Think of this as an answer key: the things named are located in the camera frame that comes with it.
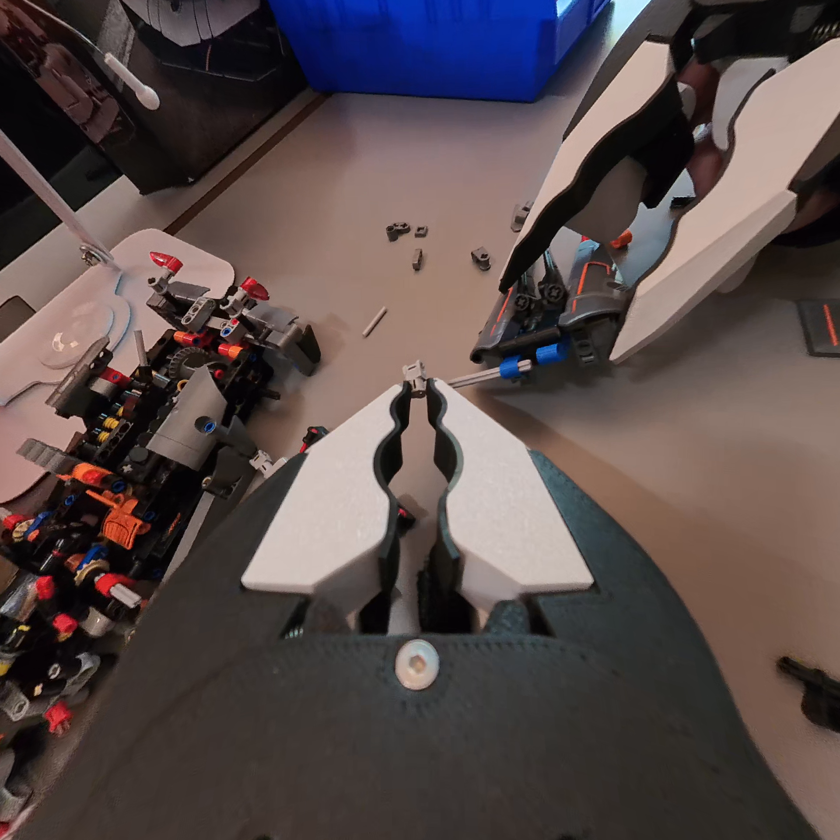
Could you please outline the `lego set box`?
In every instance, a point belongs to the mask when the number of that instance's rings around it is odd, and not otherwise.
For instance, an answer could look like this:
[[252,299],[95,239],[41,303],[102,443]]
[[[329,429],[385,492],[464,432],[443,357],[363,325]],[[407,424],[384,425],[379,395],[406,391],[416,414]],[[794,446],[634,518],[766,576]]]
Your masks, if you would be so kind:
[[2,131],[75,207],[197,181],[306,86],[267,2],[2,2],[1,26]]

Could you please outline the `blue plastic bin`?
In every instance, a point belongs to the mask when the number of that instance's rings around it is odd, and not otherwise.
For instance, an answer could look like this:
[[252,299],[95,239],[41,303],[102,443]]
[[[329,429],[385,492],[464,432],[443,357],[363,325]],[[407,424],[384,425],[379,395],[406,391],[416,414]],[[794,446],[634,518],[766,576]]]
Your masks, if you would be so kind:
[[606,1],[269,1],[322,92],[534,102]]

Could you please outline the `large lego vehicle build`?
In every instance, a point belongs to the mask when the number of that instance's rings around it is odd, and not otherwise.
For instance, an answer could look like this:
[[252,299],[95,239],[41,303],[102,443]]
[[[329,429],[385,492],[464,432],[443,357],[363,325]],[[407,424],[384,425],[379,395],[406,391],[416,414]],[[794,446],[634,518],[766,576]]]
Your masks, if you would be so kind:
[[313,327],[270,303],[252,277],[223,297],[175,279],[182,262],[151,252],[147,307],[170,328],[121,371],[92,342],[46,404],[83,430],[67,449],[30,438],[17,454],[55,480],[32,512],[2,508],[2,834],[22,821],[31,789],[16,741],[61,737],[89,682],[116,656],[99,639],[128,636],[189,551],[202,501],[226,500],[277,467],[245,429],[270,389],[272,361],[312,375]]

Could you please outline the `dark grey orange-striped lego tile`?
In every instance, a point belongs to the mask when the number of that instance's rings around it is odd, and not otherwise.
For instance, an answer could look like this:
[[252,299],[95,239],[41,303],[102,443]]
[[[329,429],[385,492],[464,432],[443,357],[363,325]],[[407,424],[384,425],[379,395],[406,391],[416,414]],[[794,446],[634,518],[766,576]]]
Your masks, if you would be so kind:
[[839,299],[795,302],[806,352],[815,358],[839,358]]

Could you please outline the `long light grey lego axle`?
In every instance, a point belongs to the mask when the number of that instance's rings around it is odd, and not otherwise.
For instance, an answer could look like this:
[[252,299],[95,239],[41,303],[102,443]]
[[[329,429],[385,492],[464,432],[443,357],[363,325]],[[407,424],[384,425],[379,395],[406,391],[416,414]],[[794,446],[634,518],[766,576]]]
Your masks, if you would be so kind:
[[448,381],[448,385],[454,389],[462,389],[483,382],[493,382],[495,380],[512,381],[518,379],[526,373],[529,373],[532,368],[533,362],[530,360],[506,360],[504,364],[497,368],[457,377]]

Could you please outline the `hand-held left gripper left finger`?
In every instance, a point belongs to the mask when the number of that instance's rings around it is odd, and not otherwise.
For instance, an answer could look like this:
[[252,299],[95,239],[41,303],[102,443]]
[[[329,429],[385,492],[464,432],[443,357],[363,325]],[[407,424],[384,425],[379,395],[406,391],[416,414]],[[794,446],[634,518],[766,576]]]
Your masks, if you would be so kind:
[[411,387],[393,385],[302,454],[301,465],[242,575],[247,590],[303,598],[288,634],[411,634],[398,588],[400,502]]

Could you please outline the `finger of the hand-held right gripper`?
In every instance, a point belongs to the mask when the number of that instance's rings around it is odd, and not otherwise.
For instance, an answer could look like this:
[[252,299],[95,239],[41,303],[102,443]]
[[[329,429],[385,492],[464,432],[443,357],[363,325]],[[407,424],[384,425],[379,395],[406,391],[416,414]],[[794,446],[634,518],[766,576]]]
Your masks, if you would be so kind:
[[563,137],[500,274],[506,292],[567,227],[615,239],[639,204],[655,207],[694,141],[670,46],[645,40]]
[[712,292],[733,288],[793,223],[795,187],[838,153],[838,61],[838,40],[829,40],[752,91],[733,120],[721,177],[636,283],[611,362],[647,346]]

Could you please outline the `white rounded base plate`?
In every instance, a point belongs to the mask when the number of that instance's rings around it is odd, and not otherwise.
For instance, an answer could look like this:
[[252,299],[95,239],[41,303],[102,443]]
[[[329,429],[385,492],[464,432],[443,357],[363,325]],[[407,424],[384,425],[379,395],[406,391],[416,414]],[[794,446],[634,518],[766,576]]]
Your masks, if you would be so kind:
[[151,259],[156,252],[182,263],[175,279],[209,289],[220,297],[234,282],[235,270],[225,260],[157,229],[132,234],[112,249],[116,266],[98,265],[85,270],[44,308],[37,311],[1,345],[1,500],[24,494],[44,471],[17,455],[21,444],[36,438],[63,449],[82,430],[77,418],[65,419],[46,404],[49,395],[69,371],[53,371],[36,358],[54,319],[75,306],[99,301],[110,305],[114,320],[108,334],[112,366],[129,374],[139,361],[133,332],[143,333],[149,350],[168,329],[162,317],[147,307],[161,267]]

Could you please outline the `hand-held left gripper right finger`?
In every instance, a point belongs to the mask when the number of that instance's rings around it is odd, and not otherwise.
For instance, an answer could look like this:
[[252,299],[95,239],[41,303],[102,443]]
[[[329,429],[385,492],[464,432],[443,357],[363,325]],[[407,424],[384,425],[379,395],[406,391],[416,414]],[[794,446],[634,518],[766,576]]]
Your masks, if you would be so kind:
[[468,632],[474,614],[501,602],[590,590],[593,573],[532,451],[441,380],[427,382],[426,402],[446,487],[423,567],[423,630]]

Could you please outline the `black lego T connector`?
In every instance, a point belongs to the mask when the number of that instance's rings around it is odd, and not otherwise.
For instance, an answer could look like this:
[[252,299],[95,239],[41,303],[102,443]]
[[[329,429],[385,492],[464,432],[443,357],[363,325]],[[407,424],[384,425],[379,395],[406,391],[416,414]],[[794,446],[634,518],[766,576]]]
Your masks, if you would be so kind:
[[783,675],[801,683],[804,717],[819,728],[839,733],[839,681],[819,668],[788,656],[780,657],[776,667]]

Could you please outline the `clear plastic disc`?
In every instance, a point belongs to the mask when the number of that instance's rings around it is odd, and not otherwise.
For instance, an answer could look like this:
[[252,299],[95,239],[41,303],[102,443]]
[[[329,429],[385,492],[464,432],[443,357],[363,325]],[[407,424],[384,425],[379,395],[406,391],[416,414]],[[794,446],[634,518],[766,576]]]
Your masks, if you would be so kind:
[[72,367],[92,344],[109,335],[113,320],[112,307],[99,301],[81,303],[57,316],[39,345],[38,362],[53,371]]

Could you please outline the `grey winged lego assembly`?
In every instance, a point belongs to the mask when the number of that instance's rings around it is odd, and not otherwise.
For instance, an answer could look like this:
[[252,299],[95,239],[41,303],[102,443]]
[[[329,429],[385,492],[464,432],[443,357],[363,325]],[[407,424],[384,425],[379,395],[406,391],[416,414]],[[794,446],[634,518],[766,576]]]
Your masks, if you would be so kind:
[[563,278],[549,249],[500,294],[470,352],[474,364],[517,359],[608,364],[632,290],[614,256],[624,250],[582,237]]

